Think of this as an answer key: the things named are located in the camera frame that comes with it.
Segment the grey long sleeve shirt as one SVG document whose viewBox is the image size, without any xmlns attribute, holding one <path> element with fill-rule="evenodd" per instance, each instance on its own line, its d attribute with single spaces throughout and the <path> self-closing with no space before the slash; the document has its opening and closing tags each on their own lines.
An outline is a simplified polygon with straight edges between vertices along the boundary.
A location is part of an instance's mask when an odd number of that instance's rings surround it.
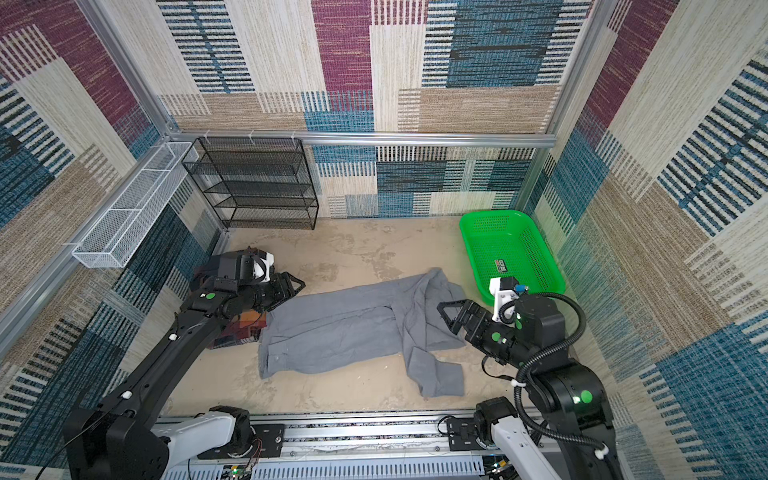
<svg viewBox="0 0 768 480">
<path fill-rule="evenodd" d="M 353 363 L 401 354 L 422 396 L 462 396 L 461 365 L 435 352 L 461 348 L 438 311 L 463 302 L 463 288 L 439 268 L 407 278 L 306 296 L 276 308 L 263 330 L 258 371 L 319 374 Z"/>
</svg>

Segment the green plastic basket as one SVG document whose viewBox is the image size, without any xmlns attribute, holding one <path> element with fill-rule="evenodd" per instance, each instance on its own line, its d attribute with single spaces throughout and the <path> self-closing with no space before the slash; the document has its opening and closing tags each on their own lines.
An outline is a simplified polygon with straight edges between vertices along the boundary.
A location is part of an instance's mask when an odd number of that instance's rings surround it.
<svg viewBox="0 0 768 480">
<path fill-rule="evenodd" d="M 534 221 L 516 210 L 463 215 L 459 228 L 483 302 L 494 297 L 490 280 L 514 277 L 532 293 L 566 292 L 566 282 Z"/>
</svg>

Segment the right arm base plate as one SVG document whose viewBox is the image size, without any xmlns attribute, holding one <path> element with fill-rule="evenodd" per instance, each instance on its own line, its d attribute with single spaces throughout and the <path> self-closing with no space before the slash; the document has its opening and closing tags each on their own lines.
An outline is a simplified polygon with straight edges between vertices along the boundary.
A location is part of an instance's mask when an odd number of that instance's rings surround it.
<svg viewBox="0 0 768 480">
<path fill-rule="evenodd" d="M 440 424 L 445 427 L 443 434 L 447 437 L 450 451 L 496 449 L 486 425 L 476 422 L 474 418 L 448 415 L 440 420 Z"/>
</svg>

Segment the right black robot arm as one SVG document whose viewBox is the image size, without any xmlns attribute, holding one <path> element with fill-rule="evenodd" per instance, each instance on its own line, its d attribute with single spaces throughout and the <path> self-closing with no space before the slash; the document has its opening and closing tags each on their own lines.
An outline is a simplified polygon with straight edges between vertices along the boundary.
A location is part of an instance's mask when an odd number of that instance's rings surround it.
<svg viewBox="0 0 768 480">
<path fill-rule="evenodd" d="M 606 390 L 569 354 L 586 329 L 576 301 L 558 293 L 524 294 L 504 304 L 497 320 L 471 300 L 441 302 L 437 309 L 448 329 L 463 333 L 486 360 L 517 370 L 502 378 L 512 388 L 510 398 L 477 405 L 479 446 L 500 450 L 520 479 L 556 479 L 539 447 L 547 437 L 557 442 L 571 478 L 622 478 Z"/>
</svg>

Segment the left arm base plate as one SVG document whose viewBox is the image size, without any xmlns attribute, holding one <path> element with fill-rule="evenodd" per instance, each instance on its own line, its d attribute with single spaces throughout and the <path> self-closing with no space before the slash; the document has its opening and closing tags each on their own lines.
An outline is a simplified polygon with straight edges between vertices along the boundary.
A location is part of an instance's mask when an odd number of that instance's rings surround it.
<svg viewBox="0 0 768 480">
<path fill-rule="evenodd" d="M 283 449 L 286 426 L 284 424 L 252 425 L 250 449 L 244 455 L 245 459 L 255 461 L 263 458 L 279 458 Z"/>
</svg>

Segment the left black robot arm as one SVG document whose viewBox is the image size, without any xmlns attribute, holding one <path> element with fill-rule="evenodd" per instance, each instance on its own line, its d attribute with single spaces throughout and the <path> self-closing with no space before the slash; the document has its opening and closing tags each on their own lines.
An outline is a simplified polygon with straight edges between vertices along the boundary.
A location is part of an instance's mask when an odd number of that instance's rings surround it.
<svg viewBox="0 0 768 480">
<path fill-rule="evenodd" d="M 243 313 L 271 312 L 305 288 L 277 272 L 267 255 L 228 252 L 215 274 L 182 303 L 165 336 L 94 409 L 76 408 L 63 427 L 74 479 L 160 479 L 170 468 L 208 452 L 252 455 L 255 434 L 246 410 L 218 406 L 159 427 L 162 407 L 198 356 Z"/>
</svg>

